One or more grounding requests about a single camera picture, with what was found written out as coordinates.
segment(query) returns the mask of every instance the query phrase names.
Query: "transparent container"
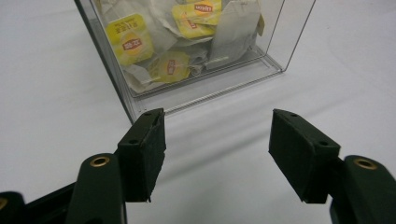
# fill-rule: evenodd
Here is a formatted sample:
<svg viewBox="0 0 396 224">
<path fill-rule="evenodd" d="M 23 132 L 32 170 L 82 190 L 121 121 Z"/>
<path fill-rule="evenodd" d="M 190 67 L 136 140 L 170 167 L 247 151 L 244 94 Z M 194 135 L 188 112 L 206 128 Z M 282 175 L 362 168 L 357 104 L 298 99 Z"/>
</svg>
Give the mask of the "transparent container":
<svg viewBox="0 0 396 224">
<path fill-rule="evenodd" d="M 284 72 L 288 68 L 292 54 L 315 4 L 315 0 L 259 0 L 258 8 L 265 25 L 262 26 L 262 23 L 258 22 L 257 30 L 263 28 L 262 35 L 253 36 L 254 41 L 248 43 L 242 56 L 230 60 L 234 55 L 233 48 L 239 47 L 241 41 L 215 49 L 216 40 L 214 37 L 210 45 L 212 49 L 209 50 L 211 59 L 202 63 L 203 66 L 198 67 L 198 72 L 194 71 L 195 67 L 193 67 L 188 77 L 137 91 L 131 88 L 131 84 L 128 83 L 125 67 L 120 64 L 111 41 L 109 41 L 106 32 L 109 23 L 104 20 L 101 8 L 103 1 L 117 2 L 117 0 L 102 0 L 102 2 L 101 0 L 76 0 L 76 4 L 131 122 L 151 109 L 162 107 L 167 114 L 173 113 Z M 227 2 L 242 6 L 247 2 L 255 1 Z M 229 14 L 227 15 L 232 15 L 233 9 L 231 7 L 228 9 L 231 9 L 231 12 L 228 10 Z M 235 13 L 239 13 L 238 7 L 234 9 L 236 9 Z M 220 18 L 222 21 L 232 21 L 232 19 L 232 16 Z M 240 27 L 235 27 L 234 30 L 227 26 L 221 26 L 220 29 L 220 25 L 218 25 L 217 29 L 219 33 L 219 30 L 229 32 L 220 37 L 222 40 L 229 38 L 230 35 L 244 32 Z"/>
</svg>

